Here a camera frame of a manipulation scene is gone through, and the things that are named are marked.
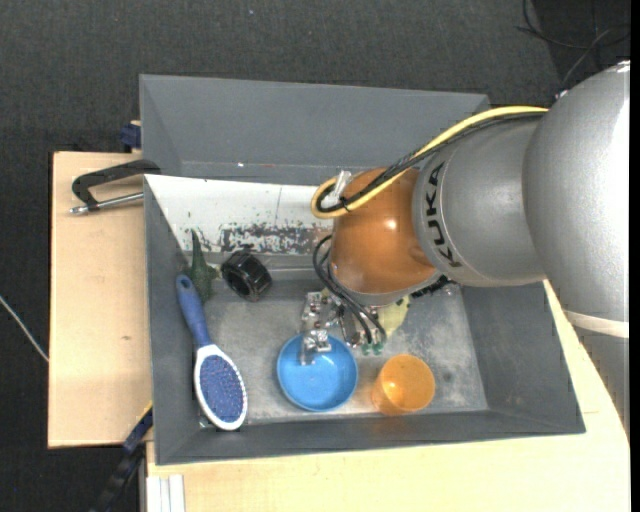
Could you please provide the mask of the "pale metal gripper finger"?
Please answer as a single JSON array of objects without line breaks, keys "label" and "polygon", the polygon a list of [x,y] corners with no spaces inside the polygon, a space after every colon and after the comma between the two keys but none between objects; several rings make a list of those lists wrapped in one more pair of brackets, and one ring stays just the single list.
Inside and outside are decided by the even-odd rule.
[{"label": "pale metal gripper finger", "polygon": [[333,301],[324,292],[306,295],[301,314],[302,325],[330,325],[333,322]]},{"label": "pale metal gripper finger", "polygon": [[311,329],[302,333],[298,353],[299,363],[303,366],[313,364],[317,354],[329,353],[332,344],[326,329]]}]

